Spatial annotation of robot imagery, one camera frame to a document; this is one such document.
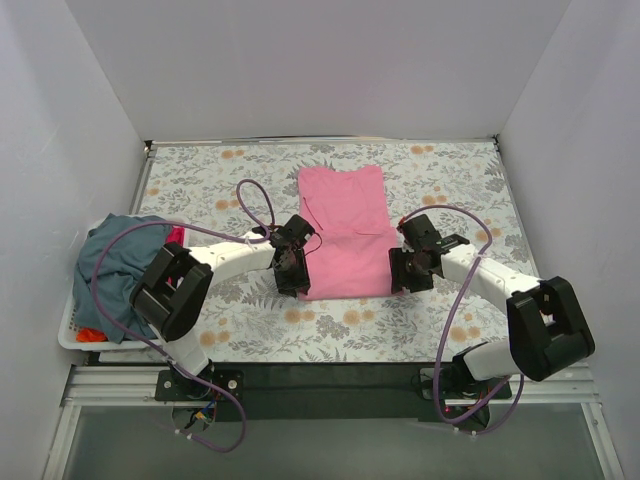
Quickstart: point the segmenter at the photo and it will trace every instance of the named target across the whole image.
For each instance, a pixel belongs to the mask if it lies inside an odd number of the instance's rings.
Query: black bracket
[[[271,234],[270,242],[276,249],[271,266],[281,294],[297,297],[309,291],[311,281],[303,248],[314,233],[309,222],[293,215]]]
[[[195,325],[212,278],[209,265],[177,243],[167,243],[131,292],[129,303],[171,342]]]
[[[542,315],[552,315],[545,324]],[[571,284],[555,277],[507,300],[509,344],[518,368],[541,381],[595,351],[593,336]]]
[[[442,255],[458,245],[469,243],[457,234],[442,238],[426,215],[401,222],[398,231],[412,251],[402,248],[389,250],[391,293],[398,293],[403,288],[412,293],[431,290],[433,275],[442,277]]]
[[[184,378],[185,381],[195,383],[192,380]],[[244,391],[244,374],[241,370],[215,370],[208,375],[207,381],[215,386],[229,392],[242,401],[242,393]],[[158,402],[194,402],[209,401],[213,399],[213,393],[209,389],[205,389],[201,395],[195,397],[192,392],[185,388],[184,382],[176,377],[171,370],[162,370],[158,373],[158,381],[156,383],[155,400]],[[228,402],[224,396],[220,396],[219,401]]]

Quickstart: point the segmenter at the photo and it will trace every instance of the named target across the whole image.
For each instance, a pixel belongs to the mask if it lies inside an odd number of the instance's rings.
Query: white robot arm
[[[411,251],[389,252],[392,291],[433,288],[433,274],[464,283],[478,251],[459,235],[442,238],[426,215],[401,222]],[[541,381],[591,355],[595,344],[573,288],[563,278],[541,280],[482,259],[469,289],[506,315],[509,338],[457,354],[448,373],[473,384],[523,374]]]
[[[186,371],[198,375],[209,365],[193,326],[207,291],[228,278],[273,268],[278,291],[297,296],[309,290],[303,247],[313,235],[309,223],[294,215],[271,232],[260,228],[245,235],[246,243],[222,242],[208,247],[165,245],[133,290],[130,303],[150,324],[163,349]]]

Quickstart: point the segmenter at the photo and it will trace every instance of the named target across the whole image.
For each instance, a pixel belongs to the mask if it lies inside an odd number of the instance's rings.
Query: white wall
[[[502,132],[544,275],[577,291],[627,478],[640,478],[640,3],[573,0]]]
[[[144,139],[498,133],[569,0],[67,0]]]
[[[0,1],[0,471],[39,478],[70,357],[56,333],[86,226],[125,212],[143,145],[63,0]]]

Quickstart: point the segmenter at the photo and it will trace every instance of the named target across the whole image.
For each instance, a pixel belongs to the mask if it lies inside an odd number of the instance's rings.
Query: pink t-shirt
[[[389,249],[398,246],[380,167],[334,172],[302,168],[300,215],[322,237],[307,255],[311,288],[302,300],[391,295]],[[314,235],[305,246],[320,245]]]

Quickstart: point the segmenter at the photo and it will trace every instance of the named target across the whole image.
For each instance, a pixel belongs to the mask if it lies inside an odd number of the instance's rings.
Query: floral pattern
[[[533,264],[490,142],[249,144],[160,147],[140,213],[180,215],[221,232],[243,234],[254,225],[243,213],[236,183],[253,178],[269,192],[280,222],[298,212],[298,172],[316,165],[338,171],[379,165],[393,224],[421,205],[454,204],[491,228],[489,255],[527,274]],[[243,199],[259,216],[268,209],[257,189]],[[481,245],[485,233],[455,212],[431,211],[444,234]],[[216,239],[193,233],[192,244]],[[435,289],[402,297],[301,302],[278,294],[273,272],[251,272],[209,292],[197,329],[214,361],[407,362],[433,361],[459,285],[437,278]],[[485,340],[507,335],[503,315],[469,295],[452,328],[445,359]]]

